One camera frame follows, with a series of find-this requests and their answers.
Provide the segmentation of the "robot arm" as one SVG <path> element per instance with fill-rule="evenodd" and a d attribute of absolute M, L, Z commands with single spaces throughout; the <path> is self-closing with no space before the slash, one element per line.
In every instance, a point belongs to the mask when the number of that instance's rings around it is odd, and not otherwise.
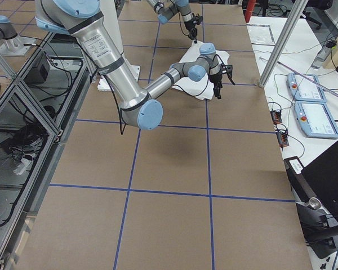
<path fill-rule="evenodd" d="M 185 77 L 194 82 L 207 77 L 213 84 L 214 96 L 221 97 L 224 64 L 219 62 L 212 43 L 200 46 L 195 61 L 172 64 L 158 79 L 141 88 L 125 59 L 121 40 L 115 39 L 120 30 L 113 1 L 108 7 L 102 1 L 36 1 L 35 10 L 39 28 L 77 40 L 98 73 L 119 96 L 118 115 L 127 125 L 144 130 L 156 128 L 163 116 L 157 97 Z"/>
<path fill-rule="evenodd" d="M 166 24 L 169 22 L 175 15 L 179 14 L 183 19 L 186 30 L 188 31 L 185 34 L 190 40 L 195 44 L 197 41 L 198 30 L 197 25 L 200 25 L 203 21 L 203 16 L 199 14 L 194 14 L 190 8 L 189 1 L 179 0 L 179 1 L 170 1 L 171 3 L 168 6 L 165 6 L 161 1 L 152 1 L 148 0 L 147 3 L 152 7 L 154 12 L 157 14 L 157 18 L 161 24 Z"/>

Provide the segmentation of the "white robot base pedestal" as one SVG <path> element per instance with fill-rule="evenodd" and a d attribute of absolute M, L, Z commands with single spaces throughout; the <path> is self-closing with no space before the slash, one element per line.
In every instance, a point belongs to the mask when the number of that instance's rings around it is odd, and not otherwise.
<path fill-rule="evenodd" d="M 99 57 L 100 75 L 123 99 L 138 96 L 140 87 L 131 72 L 131 65 L 123 54 L 122 38 L 114 1 L 100 1 L 103 26 L 100 28 L 109 52 Z"/>

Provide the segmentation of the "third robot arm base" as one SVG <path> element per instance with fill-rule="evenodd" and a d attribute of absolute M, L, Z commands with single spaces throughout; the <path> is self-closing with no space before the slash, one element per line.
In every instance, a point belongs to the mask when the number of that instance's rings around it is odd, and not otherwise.
<path fill-rule="evenodd" d="M 25 56 L 36 39 L 23 37 L 11 24 L 8 17 L 0 15 L 0 54 L 3 56 Z"/>

